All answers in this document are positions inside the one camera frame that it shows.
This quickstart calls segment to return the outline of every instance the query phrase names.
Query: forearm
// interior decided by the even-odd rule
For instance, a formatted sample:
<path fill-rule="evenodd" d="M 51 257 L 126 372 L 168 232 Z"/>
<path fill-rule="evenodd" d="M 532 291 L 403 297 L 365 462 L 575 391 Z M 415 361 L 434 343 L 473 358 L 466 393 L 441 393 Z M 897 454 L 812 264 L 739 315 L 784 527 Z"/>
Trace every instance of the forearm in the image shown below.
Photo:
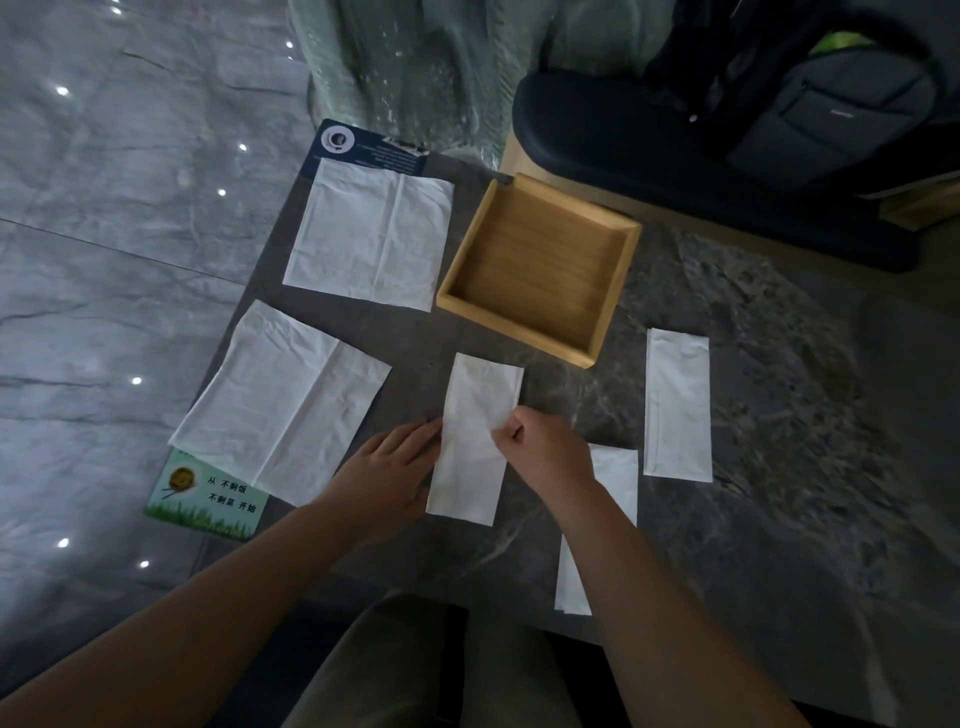
<path fill-rule="evenodd" d="M 321 504 L 298 509 L 0 702 L 0 723 L 206 724 L 351 539 Z"/>
<path fill-rule="evenodd" d="M 597 483 L 547 505 L 636 726 L 806 726 Z"/>

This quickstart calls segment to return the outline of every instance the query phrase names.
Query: wooden tray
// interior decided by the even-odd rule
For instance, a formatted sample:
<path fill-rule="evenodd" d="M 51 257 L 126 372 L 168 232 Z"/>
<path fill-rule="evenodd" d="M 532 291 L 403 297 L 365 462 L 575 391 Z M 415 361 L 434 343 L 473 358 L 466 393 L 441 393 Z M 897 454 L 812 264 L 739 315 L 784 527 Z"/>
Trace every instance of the wooden tray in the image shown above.
<path fill-rule="evenodd" d="M 437 306 L 591 367 L 640 223 L 518 174 L 487 189 Z"/>

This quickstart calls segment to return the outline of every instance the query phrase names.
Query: white tissue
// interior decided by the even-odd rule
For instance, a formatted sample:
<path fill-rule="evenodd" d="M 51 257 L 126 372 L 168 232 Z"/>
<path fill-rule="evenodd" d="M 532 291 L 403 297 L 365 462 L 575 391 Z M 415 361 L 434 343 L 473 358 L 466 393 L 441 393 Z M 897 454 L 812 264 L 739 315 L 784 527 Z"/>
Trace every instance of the white tissue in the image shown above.
<path fill-rule="evenodd" d="M 254 301 L 170 444 L 304 505 L 336 472 L 390 367 Z"/>
<path fill-rule="evenodd" d="M 643 474 L 713 481 L 706 336 L 647 329 Z"/>
<path fill-rule="evenodd" d="M 639 478 L 639 453 L 634 449 L 606 448 L 590 445 L 593 476 L 636 525 L 636 481 Z M 557 571 L 557 598 L 554 609 L 569 615 L 591 614 L 584 582 L 566 538 L 560 540 L 560 568 Z"/>
<path fill-rule="evenodd" d="M 493 525 L 507 461 L 490 431 L 520 398 L 523 369 L 458 353 L 444 403 L 444 434 L 426 512 Z"/>
<path fill-rule="evenodd" d="M 322 159 L 284 285 L 429 311 L 453 184 Z"/>

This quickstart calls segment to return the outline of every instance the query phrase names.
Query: pants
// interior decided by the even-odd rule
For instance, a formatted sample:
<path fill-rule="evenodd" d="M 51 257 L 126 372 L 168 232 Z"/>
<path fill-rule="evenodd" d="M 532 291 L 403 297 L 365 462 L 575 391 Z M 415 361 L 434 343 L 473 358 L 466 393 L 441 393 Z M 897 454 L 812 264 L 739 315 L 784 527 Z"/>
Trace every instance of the pants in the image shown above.
<path fill-rule="evenodd" d="M 445 610 L 411 595 L 370 607 L 317 670 L 283 728 L 430 726 Z M 580 726 L 540 630 L 471 613 L 464 658 L 463 728 Z"/>

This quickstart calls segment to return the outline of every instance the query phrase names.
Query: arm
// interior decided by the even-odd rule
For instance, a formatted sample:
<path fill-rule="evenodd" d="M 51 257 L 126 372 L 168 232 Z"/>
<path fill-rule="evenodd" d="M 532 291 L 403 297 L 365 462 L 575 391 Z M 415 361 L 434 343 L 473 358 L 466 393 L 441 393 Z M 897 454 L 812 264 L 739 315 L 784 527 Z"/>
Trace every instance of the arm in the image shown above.
<path fill-rule="evenodd" d="M 596 482 L 587 443 L 562 418 L 518 407 L 492 437 L 570 544 L 635 726 L 807 726 Z"/>
<path fill-rule="evenodd" d="M 372 438 L 312 503 L 0 702 L 0 725 L 206 725 L 306 587 L 423 513 L 439 431 Z"/>

